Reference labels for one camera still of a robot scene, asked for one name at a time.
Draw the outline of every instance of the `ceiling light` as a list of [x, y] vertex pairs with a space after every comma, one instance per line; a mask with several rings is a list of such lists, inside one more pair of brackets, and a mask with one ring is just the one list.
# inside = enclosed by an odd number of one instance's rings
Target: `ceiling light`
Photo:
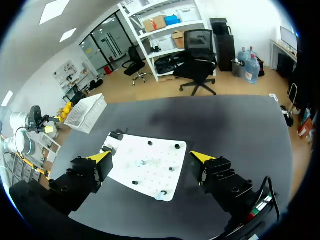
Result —
[[56, 0], [45, 5], [39, 25], [59, 17], [69, 2], [70, 0]]
[[70, 31], [65, 32], [65, 33], [62, 35], [62, 38], [61, 38], [61, 40], [60, 40], [60, 43], [61, 43], [62, 41], [64, 41], [64, 40], [70, 38], [70, 37], [75, 33], [76, 30], [77, 30], [77, 28], [74, 28], [74, 29], [72, 29], [72, 30], [70, 30]]
[[112, 18], [109, 18], [109, 19], [107, 19], [106, 21], [104, 21], [102, 24], [108, 24], [108, 23], [110, 23], [111, 21], [114, 22], [114, 20], [115, 20], [115, 18], [112, 17]]
[[13, 95], [14, 95], [14, 93], [12, 91], [8, 91], [8, 93], [6, 94], [1, 106], [2, 107], [6, 107]]

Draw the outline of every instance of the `blue box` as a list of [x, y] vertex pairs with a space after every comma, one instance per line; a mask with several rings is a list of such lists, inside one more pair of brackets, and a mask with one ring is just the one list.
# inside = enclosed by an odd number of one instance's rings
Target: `blue box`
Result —
[[165, 20], [165, 23], [167, 26], [181, 23], [180, 19], [178, 19], [178, 17], [176, 15], [165, 16], [164, 20]]

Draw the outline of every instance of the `black table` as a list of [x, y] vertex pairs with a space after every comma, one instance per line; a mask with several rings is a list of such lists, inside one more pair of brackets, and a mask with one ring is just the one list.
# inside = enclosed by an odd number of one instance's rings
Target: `black table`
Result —
[[[231, 216], [204, 194], [189, 171], [189, 151], [224, 156], [257, 191], [266, 175], [284, 210], [291, 191], [293, 156], [289, 131], [279, 104], [268, 96], [217, 95], [174, 97], [108, 104], [90, 134], [72, 130], [57, 156], [56, 179], [77, 156], [97, 154], [109, 132], [187, 142], [187, 154], [175, 196], [170, 202], [133, 191], [107, 177], [69, 217], [94, 229], [120, 236], [208, 240], [224, 232]], [[273, 209], [262, 224], [276, 220]]]

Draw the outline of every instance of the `ceiling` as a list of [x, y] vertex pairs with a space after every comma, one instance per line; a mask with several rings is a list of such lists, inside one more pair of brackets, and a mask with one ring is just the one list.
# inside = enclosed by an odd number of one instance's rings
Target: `ceiling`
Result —
[[[29, 0], [12, 24], [0, 51], [0, 99], [8, 90], [17, 93], [50, 58], [78, 40], [83, 32], [119, 0], [70, 0], [63, 14], [39, 25], [46, 4]], [[69, 39], [62, 35], [74, 28]]]

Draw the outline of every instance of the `glass door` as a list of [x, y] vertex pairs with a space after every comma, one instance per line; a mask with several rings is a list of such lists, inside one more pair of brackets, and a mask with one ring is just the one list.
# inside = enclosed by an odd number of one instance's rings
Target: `glass door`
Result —
[[94, 68], [97, 70], [99, 74], [105, 75], [106, 72], [104, 70], [105, 66], [108, 66], [108, 62], [101, 53], [101, 50], [96, 45], [94, 39], [92, 37], [95, 37], [93, 34], [92, 36], [88, 36], [80, 45], [83, 52], [86, 54]]
[[100, 24], [93, 33], [95, 41], [115, 70], [130, 59], [128, 51], [132, 43], [116, 13]]

